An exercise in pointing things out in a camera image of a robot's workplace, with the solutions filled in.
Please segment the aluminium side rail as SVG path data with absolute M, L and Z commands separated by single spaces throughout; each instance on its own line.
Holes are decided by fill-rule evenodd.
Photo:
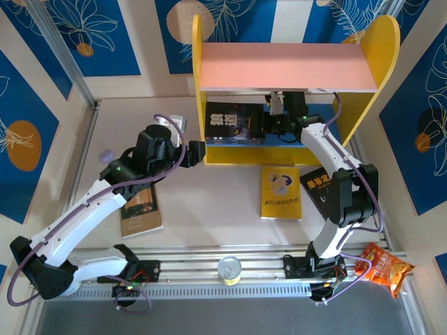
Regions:
M 83 116 L 75 134 L 74 148 L 68 160 L 68 170 L 58 200 L 56 219 L 64 214 L 75 202 L 101 102 L 102 100 L 98 100 L 95 102 L 94 108 L 87 108 L 85 116 Z
M 352 154 L 359 160 L 361 161 L 363 164 L 367 164 L 368 160 L 365 158 L 365 154 L 364 151 L 360 145 L 359 140 L 357 139 L 356 135 L 354 135 L 350 141 L 349 144 L 351 146 L 351 150 L 352 150 Z M 371 219 L 374 222 L 374 229 L 378 230 L 380 228 L 380 218 L 378 214 L 374 214 Z M 390 240 L 388 231 L 386 226 L 383 226 L 382 231 L 378 232 L 378 237 L 379 237 L 379 245 L 386 249 L 387 251 L 393 252 L 394 248 L 393 248 L 393 243 Z

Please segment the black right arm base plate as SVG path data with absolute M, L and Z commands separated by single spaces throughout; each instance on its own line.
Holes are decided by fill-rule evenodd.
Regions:
M 345 261 L 340 255 L 318 260 L 285 255 L 282 260 L 287 279 L 337 279 L 343 281 L 347 277 Z

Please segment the yellow cartoon boy book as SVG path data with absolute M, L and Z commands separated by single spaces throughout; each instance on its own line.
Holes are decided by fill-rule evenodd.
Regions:
M 300 171 L 297 167 L 262 168 L 261 217 L 294 221 L 302 219 Z

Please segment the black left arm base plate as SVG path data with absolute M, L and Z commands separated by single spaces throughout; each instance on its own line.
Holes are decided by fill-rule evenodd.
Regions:
M 119 277 L 132 283 L 155 283 L 159 281 L 160 273 L 159 260 L 140 260 L 135 269 L 125 269 Z

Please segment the orange snack bag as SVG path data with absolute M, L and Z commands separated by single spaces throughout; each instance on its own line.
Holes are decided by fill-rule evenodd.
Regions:
M 414 265 L 405 262 L 371 242 L 360 254 L 354 267 L 357 275 L 373 283 L 384 285 L 394 298 L 398 298 L 403 281 L 408 273 L 415 269 Z

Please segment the yellow pink blue bookshelf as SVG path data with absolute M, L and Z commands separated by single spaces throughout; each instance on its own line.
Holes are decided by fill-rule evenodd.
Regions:
M 192 24 L 192 62 L 198 119 L 205 125 L 212 91 L 337 93 L 337 118 L 345 148 L 380 96 L 400 52 L 400 28 L 389 15 L 376 18 L 359 43 L 206 43 L 199 15 Z M 206 148 L 208 165 L 321 165 L 301 147 Z

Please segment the black controller board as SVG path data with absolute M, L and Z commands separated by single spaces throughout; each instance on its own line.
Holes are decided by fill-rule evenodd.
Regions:
M 311 283 L 310 299 L 317 303 L 326 301 L 334 295 L 337 286 L 336 283 Z
M 135 285 L 118 283 L 112 287 L 112 298 L 139 297 L 140 295 Z

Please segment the brown scroll cover book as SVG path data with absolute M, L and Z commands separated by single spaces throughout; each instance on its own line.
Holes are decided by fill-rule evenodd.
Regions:
M 141 190 L 119 210 L 119 214 L 123 239 L 163 227 L 155 186 Z

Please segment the silver drink can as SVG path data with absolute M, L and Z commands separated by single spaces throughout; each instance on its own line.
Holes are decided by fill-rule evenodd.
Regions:
M 225 285 L 236 285 L 242 274 L 242 265 L 235 256 L 226 256 L 217 263 L 217 272 Z

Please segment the black wolf eye book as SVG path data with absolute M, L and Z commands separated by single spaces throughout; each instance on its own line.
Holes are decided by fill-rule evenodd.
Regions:
M 205 139 L 211 137 L 251 138 L 250 116 L 264 112 L 262 104 L 207 102 L 205 108 Z

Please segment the black yellow-title antler book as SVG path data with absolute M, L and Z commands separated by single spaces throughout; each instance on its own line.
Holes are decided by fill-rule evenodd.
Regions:
M 323 217 L 323 220 L 326 221 L 329 214 L 327 196 L 331 183 L 329 174 L 323 167 L 320 167 L 302 175 L 300 182 Z

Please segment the grey metal panel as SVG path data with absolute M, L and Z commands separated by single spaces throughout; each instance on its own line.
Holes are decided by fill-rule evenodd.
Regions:
M 368 302 L 158 300 L 142 315 L 116 311 L 106 301 L 53 302 L 44 306 L 36 335 L 413 335 L 400 303 Z

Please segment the aluminium rail bed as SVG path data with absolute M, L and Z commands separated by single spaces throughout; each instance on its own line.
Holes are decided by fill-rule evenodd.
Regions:
M 253 246 L 212 246 L 188 248 L 84 248 L 72 251 L 63 269 L 71 270 L 75 279 L 81 282 L 114 282 L 125 269 L 135 269 L 140 260 L 159 260 L 161 262 L 160 285 L 199 285 L 218 284 L 221 279 L 217 263 L 226 256 L 235 256 L 242 265 L 240 282 L 259 283 L 334 283 L 337 279 L 287 279 L 283 257 L 304 257 L 303 245 L 253 245 Z M 345 259 L 347 277 L 352 281 L 355 260 Z

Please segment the dark red-print face book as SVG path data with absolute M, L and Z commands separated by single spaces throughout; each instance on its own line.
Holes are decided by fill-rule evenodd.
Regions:
M 263 140 L 242 140 L 242 141 L 233 141 L 233 140 L 207 140 L 206 144 L 208 145 L 239 145 L 239 146 L 247 146 L 247 145 L 263 145 Z

